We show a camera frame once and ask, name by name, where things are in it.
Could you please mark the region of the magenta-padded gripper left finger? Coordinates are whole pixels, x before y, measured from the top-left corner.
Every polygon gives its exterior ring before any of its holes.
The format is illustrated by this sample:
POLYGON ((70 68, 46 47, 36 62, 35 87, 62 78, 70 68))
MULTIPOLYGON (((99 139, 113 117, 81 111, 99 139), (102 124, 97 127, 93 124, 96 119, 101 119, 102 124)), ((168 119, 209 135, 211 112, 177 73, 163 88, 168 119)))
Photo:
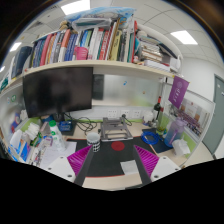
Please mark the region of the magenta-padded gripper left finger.
POLYGON ((68 157, 59 156, 46 171, 82 186, 93 158, 93 146, 86 146, 68 157))

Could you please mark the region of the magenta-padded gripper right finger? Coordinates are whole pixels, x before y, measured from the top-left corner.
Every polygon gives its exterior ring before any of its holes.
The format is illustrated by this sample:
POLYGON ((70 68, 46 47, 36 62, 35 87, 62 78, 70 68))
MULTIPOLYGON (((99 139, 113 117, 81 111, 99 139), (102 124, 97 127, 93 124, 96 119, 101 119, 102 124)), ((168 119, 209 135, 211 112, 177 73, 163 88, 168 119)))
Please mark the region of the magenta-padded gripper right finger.
POLYGON ((144 185, 180 170, 180 167, 167 156, 158 157, 137 145, 133 146, 133 156, 144 185))

